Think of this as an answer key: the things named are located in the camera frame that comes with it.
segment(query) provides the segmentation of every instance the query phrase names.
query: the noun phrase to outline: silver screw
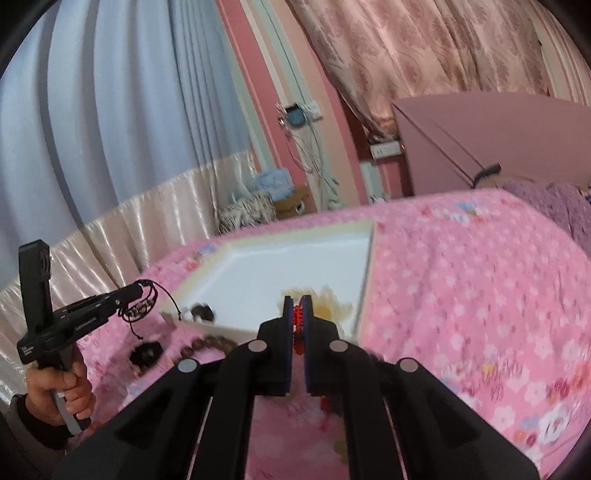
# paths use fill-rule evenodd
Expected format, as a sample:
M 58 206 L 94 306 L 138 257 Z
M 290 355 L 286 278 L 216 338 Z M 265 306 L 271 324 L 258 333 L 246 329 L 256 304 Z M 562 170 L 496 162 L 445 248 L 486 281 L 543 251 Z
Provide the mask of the silver screw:
M 412 358 L 403 358 L 400 360 L 400 369 L 406 373 L 413 373 L 418 370 L 418 363 L 416 360 Z
M 347 344 L 347 342 L 344 342 L 342 340 L 333 340 L 330 343 L 329 348 L 334 353 L 343 353 L 343 352 L 347 351 L 347 348 L 349 348 L 349 345 Z
M 192 358 L 186 358 L 185 360 L 181 360 L 177 367 L 182 373 L 189 374 L 197 369 L 197 365 L 198 363 Z
M 267 350 L 267 342 L 264 340 L 253 340 L 251 343 L 248 344 L 248 349 L 251 352 L 261 353 Z

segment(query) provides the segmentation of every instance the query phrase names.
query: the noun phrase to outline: human hand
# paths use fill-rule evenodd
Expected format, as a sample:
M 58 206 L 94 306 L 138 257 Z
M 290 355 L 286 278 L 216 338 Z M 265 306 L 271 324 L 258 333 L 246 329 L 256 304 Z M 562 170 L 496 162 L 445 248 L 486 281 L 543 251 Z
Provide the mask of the human hand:
M 87 419 L 95 410 L 96 397 L 86 378 L 86 365 L 77 348 L 73 350 L 72 372 L 55 368 L 39 370 L 37 364 L 27 371 L 27 397 L 25 406 L 37 419 L 53 426 L 65 422 L 51 397 L 51 390 L 65 394 L 66 408 L 78 420 Z

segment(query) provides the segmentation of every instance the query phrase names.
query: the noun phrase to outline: white wires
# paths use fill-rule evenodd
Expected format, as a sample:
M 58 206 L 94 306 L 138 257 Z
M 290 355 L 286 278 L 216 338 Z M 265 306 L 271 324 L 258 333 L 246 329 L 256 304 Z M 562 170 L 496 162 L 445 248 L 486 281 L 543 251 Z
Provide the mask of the white wires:
M 287 139 L 287 145 L 289 148 L 289 152 L 291 158 L 293 159 L 294 163 L 300 167 L 307 175 L 312 176 L 317 181 L 317 188 L 319 191 L 320 196 L 320 205 L 319 210 L 325 210 L 326 207 L 330 208 L 331 206 L 339 205 L 339 193 L 337 192 L 335 186 L 338 186 L 338 182 L 334 178 L 327 178 L 325 167 L 324 167 L 324 157 L 322 154 L 322 149 L 320 147 L 320 141 L 316 134 L 316 130 L 312 125 L 312 121 L 310 119 L 310 113 L 306 111 L 304 107 L 299 105 L 301 110 L 306 117 L 306 127 L 300 129 L 298 133 L 296 133 L 289 124 L 285 121 L 285 109 L 277 105 L 277 112 L 279 114 L 279 122 L 280 125 L 283 127 L 285 131 Z M 316 143 L 317 153 L 314 152 L 314 148 L 312 146 L 312 139 L 310 135 L 304 135 L 305 133 L 310 132 L 311 138 L 314 139 Z M 296 155 L 292 150 L 291 143 L 295 143 L 297 146 L 300 155 Z

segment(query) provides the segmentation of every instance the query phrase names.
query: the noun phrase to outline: pink patterned curtain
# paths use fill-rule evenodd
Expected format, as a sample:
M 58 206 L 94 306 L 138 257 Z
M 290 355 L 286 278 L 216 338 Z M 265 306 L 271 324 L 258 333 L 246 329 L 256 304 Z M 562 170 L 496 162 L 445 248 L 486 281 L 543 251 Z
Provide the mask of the pink patterned curtain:
M 540 42 L 517 0 L 290 0 L 335 86 L 369 130 L 396 136 L 398 98 L 548 94 Z

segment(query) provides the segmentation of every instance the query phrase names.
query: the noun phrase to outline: black sleeve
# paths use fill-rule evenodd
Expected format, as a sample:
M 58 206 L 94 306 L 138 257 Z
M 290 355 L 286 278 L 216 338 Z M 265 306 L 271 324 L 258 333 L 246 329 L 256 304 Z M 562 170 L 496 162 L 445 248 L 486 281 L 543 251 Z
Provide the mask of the black sleeve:
M 71 436 L 68 427 L 65 425 L 53 427 L 35 418 L 27 410 L 25 398 L 26 395 L 18 397 L 17 412 L 18 417 L 29 433 L 35 437 L 35 440 L 47 448 L 53 450 L 63 450 L 66 448 L 66 443 L 68 443 Z
M 47 480 L 29 461 L 0 414 L 0 468 L 5 480 Z
M 48 480 L 64 458 L 69 433 L 33 417 L 25 397 L 16 395 L 5 415 L 0 415 L 0 478 Z

